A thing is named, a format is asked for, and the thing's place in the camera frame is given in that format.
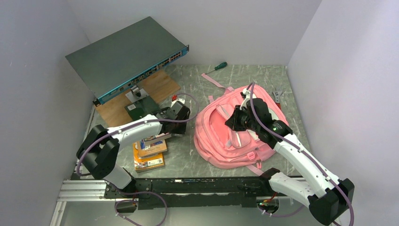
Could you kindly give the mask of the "pink backpack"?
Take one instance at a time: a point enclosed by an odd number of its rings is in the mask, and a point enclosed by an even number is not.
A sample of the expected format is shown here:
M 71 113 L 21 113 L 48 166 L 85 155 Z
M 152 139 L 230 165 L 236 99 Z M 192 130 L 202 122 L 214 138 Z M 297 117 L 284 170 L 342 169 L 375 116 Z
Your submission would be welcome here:
M 234 107 L 244 106 L 249 101 L 241 97 L 244 88 L 247 87 L 226 87 L 221 97 L 208 97 L 210 104 L 196 117 L 193 141 L 200 156 L 218 168 L 246 166 L 254 173 L 259 173 L 262 162 L 272 157 L 275 151 L 261 142 L 254 132 L 236 132 L 225 125 Z

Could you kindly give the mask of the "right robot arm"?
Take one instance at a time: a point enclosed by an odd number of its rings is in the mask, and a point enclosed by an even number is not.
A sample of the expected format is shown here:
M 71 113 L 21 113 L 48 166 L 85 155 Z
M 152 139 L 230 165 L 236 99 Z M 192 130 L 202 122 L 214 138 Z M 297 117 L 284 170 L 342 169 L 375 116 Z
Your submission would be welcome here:
M 261 142 L 287 159 L 305 179 L 300 182 L 271 168 L 262 174 L 265 179 L 259 183 L 261 193 L 277 192 L 293 198 L 325 226 L 336 224 L 336 219 L 348 210 L 349 225 L 354 225 L 354 183 L 349 178 L 340 179 L 316 160 L 284 121 L 271 117 L 262 99 L 250 99 L 246 106 L 235 106 L 225 125 L 233 131 L 255 132 Z

